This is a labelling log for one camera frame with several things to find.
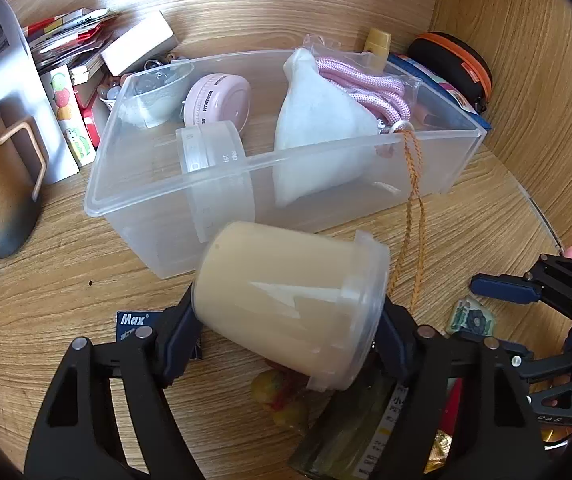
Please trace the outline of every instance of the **pink rope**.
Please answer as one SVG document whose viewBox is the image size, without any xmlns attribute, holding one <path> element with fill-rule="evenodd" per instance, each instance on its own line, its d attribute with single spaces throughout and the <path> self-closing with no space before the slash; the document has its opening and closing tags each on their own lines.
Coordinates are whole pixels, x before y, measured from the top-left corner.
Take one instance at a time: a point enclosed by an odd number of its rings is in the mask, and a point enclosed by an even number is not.
<svg viewBox="0 0 572 480">
<path fill-rule="evenodd" d="M 351 64 L 334 57 L 318 57 L 316 62 L 320 73 L 338 75 L 366 90 L 387 90 L 403 97 L 403 83 L 396 77 L 364 74 Z"/>
<path fill-rule="evenodd" d="M 327 75 L 325 79 L 333 83 L 337 88 L 340 88 L 344 92 L 348 93 L 348 95 L 350 95 L 357 103 L 366 107 L 368 110 L 373 112 L 374 115 L 379 113 L 384 117 L 388 124 L 394 124 L 401 120 L 401 116 L 397 110 L 395 110 L 395 108 L 388 101 L 384 100 L 380 95 L 374 92 L 364 92 L 363 89 L 345 81 L 335 74 Z"/>
<path fill-rule="evenodd" d="M 368 110 L 383 116 L 388 124 L 410 120 L 410 107 L 403 100 L 403 83 L 393 76 L 375 76 L 333 57 L 316 58 L 323 78 L 332 82 Z"/>
</svg>

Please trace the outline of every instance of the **plastic container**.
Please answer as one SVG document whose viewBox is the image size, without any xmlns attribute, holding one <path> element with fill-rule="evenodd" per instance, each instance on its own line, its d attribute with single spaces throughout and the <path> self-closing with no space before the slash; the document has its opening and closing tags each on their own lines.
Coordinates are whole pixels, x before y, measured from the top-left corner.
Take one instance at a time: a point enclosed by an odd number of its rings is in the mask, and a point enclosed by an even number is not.
<svg viewBox="0 0 572 480">
<path fill-rule="evenodd" d="M 344 390 L 370 351 L 386 295 L 388 247 L 249 222 L 229 224 L 205 253 L 192 288 L 197 318 L 215 332 Z"/>
<path fill-rule="evenodd" d="M 134 92 L 141 74 L 125 82 L 93 164 L 84 209 L 90 216 L 105 216 L 157 276 L 166 278 L 195 269 L 207 247 L 207 242 L 199 240 L 189 198 L 191 189 L 200 183 L 246 174 L 253 186 L 256 222 L 306 232 L 317 232 L 408 198 L 411 187 L 403 139 L 398 134 L 273 151 L 275 124 L 288 89 L 283 65 L 290 54 L 291 50 L 243 52 L 154 69 L 178 72 L 173 72 L 177 84 L 159 90 L 174 92 L 169 101 L 173 111 L 165 123 L 152 128 L 144 125 L 139 96 Z M 368 53 L 350 56 L 365 66 L 377 61 Z M 406 75 L 391 64 L 385 70 Z M 176 136 L 177 129 L 185 125 L 181 104 L 192 85 L 212 73 L 240 75 L 250 83 L 250 114 L 242 138 L 246 158 L 186 173 L 181 168 Z M 416 105 L 428 110 L 434 123 L 440 124 L 436 129 L 422 124 L 420 118 L 411 119 L 423 153 L 421 193 L 445 192 L 482 142 L 485 130 L 423 84 L 418 88 Z M 277 206 L 272 174 L 275 167 L 296 163 L 313 168 L 324 159 L 355 150 L 370 151 L 363 174 Z M 391 156 L 386 158 L 378 152 L 391 152 Z"/>
<path fill-rule="evenodd" d="M 186 95 L 191 88 L 191 72 L 190 64 L 172 64 L 132 76 L 130 85 L 127 80 L 122 89 L 130 90 L 132 100 L 130 107 L 122 108 L 122 112 L 128 110 L 127 121 L 139 128 L 154 128 L 181 112 L 182 102 L 177 96 Z"/>
<path fill-rule="evenodd" d="M 242 140 L 231 121 L 180 128 L 176 135 L 183 173 L 245 159 Z M 202 243 L 230 219 L 255 221 L 253 183 L 248 172 L 195 184 L 188 190 L 188 204 Z"/>
</svg>

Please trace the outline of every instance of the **clear plastic storage box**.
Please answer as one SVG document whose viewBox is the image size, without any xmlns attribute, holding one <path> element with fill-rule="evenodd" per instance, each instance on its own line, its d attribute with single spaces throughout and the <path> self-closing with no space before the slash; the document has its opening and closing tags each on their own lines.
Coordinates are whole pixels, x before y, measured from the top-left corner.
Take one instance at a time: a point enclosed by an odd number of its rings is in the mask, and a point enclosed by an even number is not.
<svg viewBox="0 0 572 480">
<path fill-rule="evenodd" d="M 102 137 L 84 209 L 90 216 L 104 216 L 160 278 L 195 269 L 208 241 L 230 221 L 317 232 L 408 198 L 410 182 L 399 134 L 273 151 L 275 124 L 288 89 L 283 65 L 292 52 L 185 60 L 128 78 Z M 364 66 L 375 63 L 372 54 L 343 54 Z M 384 71 L 406 75 L 391 64 Z M 185 126 L 182 105 L 192 85 L 212 73 L 241 75 L 250 82 L 250 114 L 241 132 L 244 153 L 226 158 L 226 164 L 189 171 L 178 133 Z M 152 77 L 163 78 L 165 86 L 138 94 Z M 425 85 L 419 86 L 415 110 L 422 119 L 413 116 L 423 154 L 421 194 L 445 192 L 486 131 Z M 391 158 L 378 155 L 381 146 L 388 152 L 392 147 Z M 277 203 L 274 171 L 323 167 L 357 152 L 367 153 L 370 163 L 354 180 L 287 205 Z"/>
</svg>

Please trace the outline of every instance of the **beige plastic cup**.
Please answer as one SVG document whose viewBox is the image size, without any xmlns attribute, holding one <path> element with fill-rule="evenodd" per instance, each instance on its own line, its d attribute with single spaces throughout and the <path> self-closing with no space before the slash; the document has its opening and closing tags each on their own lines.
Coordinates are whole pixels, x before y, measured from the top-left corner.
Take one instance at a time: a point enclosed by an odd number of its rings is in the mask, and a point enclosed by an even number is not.
<svg viewBox="0 0 572 480">
<path fill-rule="evenodd" d="M 211 242 L 192 289 L 197 318 L 266 359 L 344 390 L 370 351 L 390 254 L 362 231 L 353 242 L 250 222 Z"/>
</svg>

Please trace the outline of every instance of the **blue gripper pad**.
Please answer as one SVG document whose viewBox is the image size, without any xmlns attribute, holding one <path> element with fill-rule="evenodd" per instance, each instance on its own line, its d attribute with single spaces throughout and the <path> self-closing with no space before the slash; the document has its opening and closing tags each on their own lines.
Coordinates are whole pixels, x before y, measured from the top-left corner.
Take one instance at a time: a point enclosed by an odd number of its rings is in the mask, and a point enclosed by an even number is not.
<svg viewBox="0 0 572 480">
<path fill-rule="evenodd" d="M 518 304 L 533 303 L 541 299 L 540 285 L 510 274 L 476 274 L 470 280 L 470 291 L 479 296 Z"/>
</svg>

